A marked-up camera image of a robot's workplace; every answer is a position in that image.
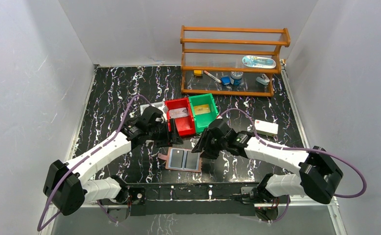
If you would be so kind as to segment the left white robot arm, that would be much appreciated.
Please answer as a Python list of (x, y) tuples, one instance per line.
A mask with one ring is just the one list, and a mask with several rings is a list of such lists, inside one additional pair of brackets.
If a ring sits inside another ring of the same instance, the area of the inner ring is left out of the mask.
[(120, 128), (84, 154), (67, 162), (56, 160), (48, 170), (43, 192), (63, 215), (71, 215), (85, 202), (103, 199), (127, 204), (137, 199), (135, 188), (117, 176), (92, 180), (98, 170), (136, 147), (153, 142), (156, 147), (182, 144), (175, 121), (162, 110), (148, 106), (136, 118), (126, 118)]

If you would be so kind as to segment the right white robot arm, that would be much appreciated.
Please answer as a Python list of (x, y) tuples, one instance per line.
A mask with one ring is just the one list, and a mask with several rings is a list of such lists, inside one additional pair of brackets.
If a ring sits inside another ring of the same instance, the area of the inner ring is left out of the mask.
[(329, 204), (343, 177), (333, 159), (319, 148), (291, 150), (284, 145), (258, 140), (252, 132), (236, 132), (222, 119), (216, 119), (202, 132), (193, 153), (217, 159), (221, 151), (234, 156), (260, 160), (284, 168), (290, 173), (269, 173), (256, 189), (242, 193), (243, 203), (270, 203), (280, 196), (306, 195), (321, 204)]

